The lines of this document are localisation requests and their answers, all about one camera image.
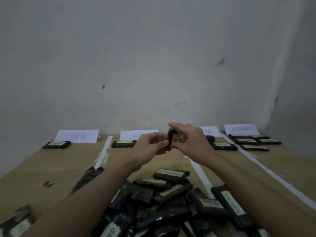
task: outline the wooden table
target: wooden table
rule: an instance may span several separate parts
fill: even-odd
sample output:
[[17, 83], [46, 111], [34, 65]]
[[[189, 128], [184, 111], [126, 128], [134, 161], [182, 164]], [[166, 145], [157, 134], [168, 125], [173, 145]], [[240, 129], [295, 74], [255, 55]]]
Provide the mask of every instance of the wooden table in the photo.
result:
[[[13, 212], [26, 204], [31, 204], [40, 216], [54, 203], [69, 195], [71, 189], [91, 166], [95, 166], [104, 147], [107, 136], [101, 136], [97, 143], [73, 143], [67, 149], [40, 149], [29, 156], [16, 168], [0, 179], [0, 222], [13, 215]], [[223, 138], [216, 138], [217, 143], [227, 143]], [[269, 145], [269, 152], [250, 151], [261, 163], [274, 171], [284, 180], [296, 187], [314, 202], [316, 202], [316, 161], [294, 153], [282, 145]], [[128, 153], [129, 148], [111, 148], [105, 169]], [[282, 184], [268, 175], [263, 169], [250, 161], [239, 151], [218, 151], [233, 163], [260, 179], [279, 192], [285, 198], [296, 204], [302, 210], [316, 217], [316, 211], [304, 204]], [[173, 149], [165, 155], [158, 155], [145, 164], [139, 171], [129, 176], [128, 180], [150, 178], [159, 169], [188, 170], [188, 179], [195, 187], [207, 193], [197, 173], [192, 168], [190, 160], [180, 151]], [[203, 171], [213, 186], [223, 184], [212, 171], [202, 166]], [[49, 180], [54, 185], [44, 187]], [[219, 236], [230, 236], [227, 230]]]

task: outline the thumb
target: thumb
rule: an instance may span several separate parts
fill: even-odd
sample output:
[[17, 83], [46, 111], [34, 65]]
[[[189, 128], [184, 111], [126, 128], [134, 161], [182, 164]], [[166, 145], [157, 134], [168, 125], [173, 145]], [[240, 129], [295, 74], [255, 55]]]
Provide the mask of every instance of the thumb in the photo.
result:
[[171, 145], [170, 145], [170, 147], [171, 147], [171, 148], [176, 148], [176, 149], [178, 149], [179, 151], [183, 152], [183, 150], [184, 150], [184, 145], [185, 145], [185, 143], [172, 142]]
[[169, 141], [164, 140], [164, 141], [157, 143], [156, 148], [157, 148], [157, 150], [161, 150], [161, 149], [164, 149], [168, 144], [169, 144]]

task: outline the hand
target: hand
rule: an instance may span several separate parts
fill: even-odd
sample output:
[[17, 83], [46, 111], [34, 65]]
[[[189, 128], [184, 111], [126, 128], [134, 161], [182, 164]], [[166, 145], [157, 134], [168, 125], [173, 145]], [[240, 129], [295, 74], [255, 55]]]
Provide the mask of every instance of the hand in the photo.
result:
[[151, 161], [154, 155], [162, 155], [170, 151], [170, 148], [164, 149], [168, 143], [167, 134], [159, 132], [142, 134], [128, 154], [128, 158], [134, 160], [134, 171], [138, 171], [142, 165]]
[[168, 123], [168, 125], [179, 131], [178, 136], [184, 135], [182, 138], [183, 143], [172, 142], [170, 147], [180, 150], [183, 154], [187, 155], [194, 162], [205, 165], [206, 157], [215, 155], [215, 151], [207, 141], [203, 130], [200, 127], [194, 127], [191, 124]]

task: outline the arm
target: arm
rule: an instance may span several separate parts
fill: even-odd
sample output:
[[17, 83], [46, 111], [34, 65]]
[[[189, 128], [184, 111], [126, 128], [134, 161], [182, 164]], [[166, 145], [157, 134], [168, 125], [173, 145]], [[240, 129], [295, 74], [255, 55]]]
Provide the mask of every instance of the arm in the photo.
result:
[[167, 135], [141, 135], [129, 154], [44, 214], [22, 237], [85, 237], [92, 230], [128, 176], [164, 154]]
[[316, 236], [316, 222], [312, 216], [217, 154], [207, 142], [201, 128], [179, 123], [169, 123], [169, 126], [186, 136], [185, 143], [172, 143], [171, 147], [179, 149], [220, 177], [271, 236]]

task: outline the forearm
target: forearm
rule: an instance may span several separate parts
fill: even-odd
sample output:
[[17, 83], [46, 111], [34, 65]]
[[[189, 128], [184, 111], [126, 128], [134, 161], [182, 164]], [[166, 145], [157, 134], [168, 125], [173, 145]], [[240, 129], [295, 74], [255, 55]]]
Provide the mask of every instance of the forearm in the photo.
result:
[[128, 156], [117, 161], [43, 215], [23, 237], [87, 236], [133, 168]]
[[315, 220], [276, 191], [220, 155], [205, 166], [218, 175], [240, 203], [271, 236], [312, 236]]

